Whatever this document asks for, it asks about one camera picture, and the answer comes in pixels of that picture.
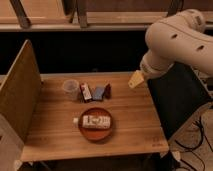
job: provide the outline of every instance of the wooden panel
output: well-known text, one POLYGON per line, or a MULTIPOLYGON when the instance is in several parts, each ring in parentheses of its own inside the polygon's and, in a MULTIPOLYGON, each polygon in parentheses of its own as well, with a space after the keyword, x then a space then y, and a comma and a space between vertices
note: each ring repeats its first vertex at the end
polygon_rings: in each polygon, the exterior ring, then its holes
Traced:
POLYGON ((27 40, 0 87, 0 125, 15 143, 16 134, 25 141, 40 87, 35 55, 27 40))
POLYGON ((21 0, 32 23, 68 22, 61 0, 21 0))
MULTIPOLYGON (((87 0, 89 12, 151 12, 167 11, 171 0, 87 0)), ((213 10, 213 0, 187 0, 184 9, 213 10)))
MULTIPOLYGON (((61 0, 21 0, 32 23, 68 23, 61 0)), ((0 1, 0 23, 18 23, 9 0, 0 1)))
POLYGON ((0 23, 18 23, 9 0, 0 0, 0 23))
POLYGON ((131 90, 130 74, 97 74, 44 79, 21 160, 38 161, 167 151, 160 121, 146 84, 131 90), (112 98, 103 102, 72 102, 63 92, 69 78, 96 86, 112 86, 112 98), (114 119, 112 136, 105 143, 87 141, 73 124, 91 107, 108 110, 114 119))

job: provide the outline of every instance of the white cup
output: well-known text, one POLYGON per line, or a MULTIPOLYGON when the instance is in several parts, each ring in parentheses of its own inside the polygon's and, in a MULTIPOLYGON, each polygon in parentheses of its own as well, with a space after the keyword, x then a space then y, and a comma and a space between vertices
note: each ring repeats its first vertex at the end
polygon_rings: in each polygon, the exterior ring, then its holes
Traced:
POLYGON ((79 82, 74 79, 64 81, 62 89, 69 96, 72 101, 78 100, 78 94, 80 92, 79 82))

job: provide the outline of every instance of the metal bar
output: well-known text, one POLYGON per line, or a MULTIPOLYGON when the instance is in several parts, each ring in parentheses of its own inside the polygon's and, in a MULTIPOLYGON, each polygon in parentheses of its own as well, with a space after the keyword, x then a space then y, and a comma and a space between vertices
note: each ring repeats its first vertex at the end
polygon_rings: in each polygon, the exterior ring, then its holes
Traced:
POLYGON ((70 15, 69 22, 72 23, 76 11, 76 0, 62 0, 65 15, 70 15))
POLYGON ((27 14, 24 11, 24 8, 21 4, 20 0, 10 0, 10 3, 16 13, 18 18, 18 22, 22 28, 29 28, 31 26, 31 22, 27 17, 27 14))
POLYGON ((183 5, 183 0, 172 0, 168 9, 167 17, 176 14, 179 11, 180 4, 183 5))
POLYGON ((86 0, 76 0, 76 1, 77 1, 78 22, 81 28, 86 28, 87 27, 86 0))

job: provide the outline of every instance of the wooden board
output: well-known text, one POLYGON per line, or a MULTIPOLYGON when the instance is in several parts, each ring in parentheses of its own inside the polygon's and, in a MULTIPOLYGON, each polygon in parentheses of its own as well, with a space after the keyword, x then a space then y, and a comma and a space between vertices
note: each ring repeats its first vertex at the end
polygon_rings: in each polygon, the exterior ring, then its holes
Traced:
POLYGON ((0 125, 21 146, 41 88, 30 41, 25 41, 0 87, 0 125))
POLYGON ((127 155, 168 150, 149 89, 143 84, 131 90, 131 74, 96 74, 44 79, 41 96, 21 156, 22 161, 58 160, 95 156, 127 155), (103 102, 80 103, 68 100, 62 83, 69 78, 96 86, 112 86, 112 98, 103 102), (86 140, 73 124, 85 110, 108 110, 115 124, 104 143, 86 140))

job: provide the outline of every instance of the wooden divider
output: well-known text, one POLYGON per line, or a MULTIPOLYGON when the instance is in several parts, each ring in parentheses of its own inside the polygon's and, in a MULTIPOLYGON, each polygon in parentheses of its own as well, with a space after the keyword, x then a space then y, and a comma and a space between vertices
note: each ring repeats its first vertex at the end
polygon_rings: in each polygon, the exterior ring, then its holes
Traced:
POLYGON ((21 148, 41 89, 32 44, 25 41, 0 87, 0 126, 21 148))

